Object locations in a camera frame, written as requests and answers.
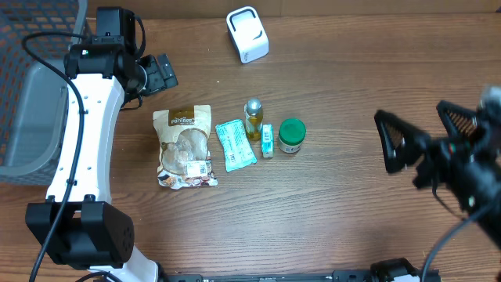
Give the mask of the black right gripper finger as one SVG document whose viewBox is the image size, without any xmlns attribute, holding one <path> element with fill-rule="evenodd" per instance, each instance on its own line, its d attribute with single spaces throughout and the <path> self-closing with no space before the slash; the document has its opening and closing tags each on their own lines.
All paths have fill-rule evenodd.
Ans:
<svg viewBox="0 0 501 282">
<path fill-rule="evenodd" d="M 414 165 L 431 141 L 431 136 L 425 131 L 387 111 L 378 110 L 374 121 L 380 136 L 385 168 L 390 174 Z"/>
<path fill-rule="evenodd" d="M 448 137 L 470 137 L 477 128 L 477 112 L 442 100 L 436 106 Z"/>
</svg>

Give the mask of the beige Pantree snack pouch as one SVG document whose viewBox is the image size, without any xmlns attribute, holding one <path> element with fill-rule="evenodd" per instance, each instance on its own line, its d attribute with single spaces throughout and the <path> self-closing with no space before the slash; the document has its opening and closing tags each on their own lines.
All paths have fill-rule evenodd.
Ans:
<svg viewBox="0 0 501 282">
<path fill-rule="evenodd" d="M 173 190 L 217 186 L 208 141 L 212 114 L 209 105 L 192 105 L 153 113 L 160 143 L 157 180 Z"/>
</svg>

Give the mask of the yellow liquid bottle silver cap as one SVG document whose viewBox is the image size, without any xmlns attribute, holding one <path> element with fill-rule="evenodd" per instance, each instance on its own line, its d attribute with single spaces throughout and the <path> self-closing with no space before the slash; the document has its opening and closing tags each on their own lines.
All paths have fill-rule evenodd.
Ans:
<svg viewBox="0 0 501 282">
<path fill-rule="evenodd" d="M 262 121 L 264 111 L 261 101 L 258 98 L 252 98 L 244 105 L 245 130 L 247 138 L 250 140 L 259 140 L 261 138 Z"/>
</svg>

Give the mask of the teal snack packet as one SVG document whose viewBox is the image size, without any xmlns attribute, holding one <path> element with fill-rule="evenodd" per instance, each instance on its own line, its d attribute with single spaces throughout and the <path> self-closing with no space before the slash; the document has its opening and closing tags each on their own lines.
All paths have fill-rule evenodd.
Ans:
<svg viewBox="0 0 501 282">
<path fill-rule="evenodd" d="M 242 120 L 236 119 L 216 125 L 215 130 L 223 148 L 227 172 L 257 163 Z"/>
</svg>

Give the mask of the small teal tissue pack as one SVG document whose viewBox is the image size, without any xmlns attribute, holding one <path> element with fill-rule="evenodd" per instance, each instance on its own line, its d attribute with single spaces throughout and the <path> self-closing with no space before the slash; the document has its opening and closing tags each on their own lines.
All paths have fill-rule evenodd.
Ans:
<svg viewBox="0 0 501 282">
<path fill-rule="evenodd" d="M 274 134 L 271 124 L 262 125 L 261 129 L 261 152 L 264 158 L 274 157 Z"/>
</svg>

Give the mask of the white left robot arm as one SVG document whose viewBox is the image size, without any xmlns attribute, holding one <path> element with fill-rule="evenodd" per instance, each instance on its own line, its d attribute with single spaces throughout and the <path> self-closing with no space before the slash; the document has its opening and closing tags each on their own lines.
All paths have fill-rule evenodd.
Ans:
<svg viewBox="0 0 501 282">
<path fill-rule="evenodd" d="M 100 7 L 96 33 L 79 35 L 59 76 L 68 86 L 67 122 L 54 178 L 41 203 L 25 216 L 41 245 L 40 256 L 103 281 L 165 281 L 160 263 L 134 243 L 132 219 L 110 194 L 110 157 L 118 114 L 178 84 L 165 55 L 144 53 L 139 16 Z"/>
</svg>

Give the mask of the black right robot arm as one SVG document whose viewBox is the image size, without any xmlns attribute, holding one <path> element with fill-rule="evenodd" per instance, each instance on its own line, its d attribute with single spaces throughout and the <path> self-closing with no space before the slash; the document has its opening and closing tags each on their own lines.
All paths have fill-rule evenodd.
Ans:
<svg viewBox="0 0 501 282">
<path fill-rule="evenodd" d="M 414 166 L 417 189 L 445 184 L 468 215 L 487 208 L 476 221 L 499 244 L 500 103 L 485 101 L 469 110 L 442 100 L 437 112 L 447 131 L 437 139 L 392 113 L 375 113 L 385 168 L 393 174 Z"/>
</svg>

